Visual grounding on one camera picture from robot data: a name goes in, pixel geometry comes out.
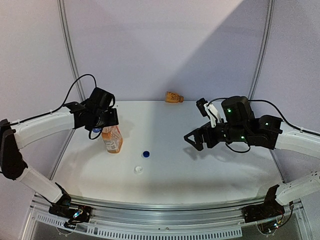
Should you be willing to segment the white bottle cap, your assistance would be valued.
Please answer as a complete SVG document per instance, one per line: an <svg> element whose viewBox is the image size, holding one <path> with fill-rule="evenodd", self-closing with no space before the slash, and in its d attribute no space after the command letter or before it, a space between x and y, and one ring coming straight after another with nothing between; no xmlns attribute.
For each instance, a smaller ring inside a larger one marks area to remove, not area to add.
<svg viewBox="0 0 320 240"><path fill-rule="evenodd" d="M140 166L140 165L138 165L138 166L136 166L135 168L134 168L134 173L135 174L141 174L142 172L143 172L143 167L142 166Z"/></svg>

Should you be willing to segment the clear bottle blue label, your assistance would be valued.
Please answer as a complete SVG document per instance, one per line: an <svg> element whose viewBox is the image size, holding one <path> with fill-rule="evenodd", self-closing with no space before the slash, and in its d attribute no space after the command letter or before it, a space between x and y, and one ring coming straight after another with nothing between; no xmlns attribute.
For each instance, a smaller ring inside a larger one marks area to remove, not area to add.
<svg viewBox="0 0 320 240"><path fill-rule="evenodd" d="M93 131L94 133L99 133L99 132L102 131L102 129L101 129L101 128L93 128L92 131Z"/></svg>

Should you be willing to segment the blue bottle cap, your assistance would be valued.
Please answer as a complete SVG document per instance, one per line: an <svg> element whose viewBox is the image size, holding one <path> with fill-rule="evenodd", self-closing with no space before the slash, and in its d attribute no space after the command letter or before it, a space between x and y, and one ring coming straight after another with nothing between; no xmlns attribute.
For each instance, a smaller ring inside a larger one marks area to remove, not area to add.
<svg viewBox="0 0 320 240"><path fill-rule="evenodd" d="M147 150L145 150L145 151L142 153L142 156L143 156L144 158L149 158L150 155L151 155L150 152L147 151Z"/></svg>

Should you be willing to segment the crushed orange label bottle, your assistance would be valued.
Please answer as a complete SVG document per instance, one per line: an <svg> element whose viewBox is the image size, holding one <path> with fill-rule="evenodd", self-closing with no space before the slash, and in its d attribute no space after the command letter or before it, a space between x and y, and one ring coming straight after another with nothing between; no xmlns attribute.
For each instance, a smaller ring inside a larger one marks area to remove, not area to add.
<svg viewBox="0 0 320 240"><path fill-rule="evenodd" d="M118 154L123 145L123 137L117 125L104 127L101 133L106 150L111 154Z"/></svg>

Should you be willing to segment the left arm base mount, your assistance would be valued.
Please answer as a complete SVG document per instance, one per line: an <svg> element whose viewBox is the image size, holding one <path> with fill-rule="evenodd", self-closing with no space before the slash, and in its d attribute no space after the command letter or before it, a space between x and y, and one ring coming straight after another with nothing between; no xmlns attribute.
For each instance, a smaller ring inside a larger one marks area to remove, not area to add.
<svg viewBox="0 0 320 240"><path fill-rule="evenodd" d="M48 212L51 215L65 218L66 221L63 224L65 228L75 229L77 224L89 222L92 210L90 206L73 204L71 199L61 198L51 204Z"/></svg>

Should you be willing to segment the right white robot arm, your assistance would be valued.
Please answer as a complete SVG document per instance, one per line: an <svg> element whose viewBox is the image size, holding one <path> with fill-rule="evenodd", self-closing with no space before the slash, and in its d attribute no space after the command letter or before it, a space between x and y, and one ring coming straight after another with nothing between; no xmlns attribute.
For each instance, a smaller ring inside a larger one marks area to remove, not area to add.
<svg viewBox="0 0 320 240"><path fill-rule="evenodd" d="M196 106L209 122L184 136L184 140L196 150L212 149L219 143L227 148L232 143L245 143L249 148L262 147L269 150L288 150L314 158L320 157L320 134L295 126L284 115L263 115L256 118L251 100L245 96L221 98L224 118L212 101L201 98ZM320 190L320 173L309 175L285 184L270 187L262 204L246 207L244 213L255 211L262 218L283 213L284 206L301 197Z"/></svg>

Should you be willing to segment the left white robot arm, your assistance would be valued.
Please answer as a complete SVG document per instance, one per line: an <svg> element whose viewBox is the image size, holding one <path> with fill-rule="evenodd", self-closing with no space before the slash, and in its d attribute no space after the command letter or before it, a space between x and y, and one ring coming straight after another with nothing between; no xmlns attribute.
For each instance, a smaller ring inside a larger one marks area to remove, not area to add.
<svg viewBox="0 0 320 240"><path fill-rule="evenodd" d="M18 181L46 199L63 216L74 213L70 195L57 183L29 166L21 149L54 134L84 128L89 134L94 129L118 125L115 95L95 86L89 98L81 103L63 100L48 112L23 120L0 122L0 172Z"/></svg>

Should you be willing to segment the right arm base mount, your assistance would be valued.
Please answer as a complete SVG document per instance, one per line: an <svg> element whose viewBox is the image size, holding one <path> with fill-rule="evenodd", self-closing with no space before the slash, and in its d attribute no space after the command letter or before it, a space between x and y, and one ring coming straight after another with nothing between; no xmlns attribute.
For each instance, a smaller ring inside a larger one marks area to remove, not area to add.
<svg viewBox="0 0 320 240"><path fill-rule="evenodd" d="M271 232L281 228L291 219L294 202L290 201L288 204L290 209L288 218L285 217L284 205L286 204L280 203L275 196L265 196L263 203L245 206L241 209L241 212L245 223L253 223L280 216L279 220L276 219L275 223L272 223L267 228Z"/></svg>

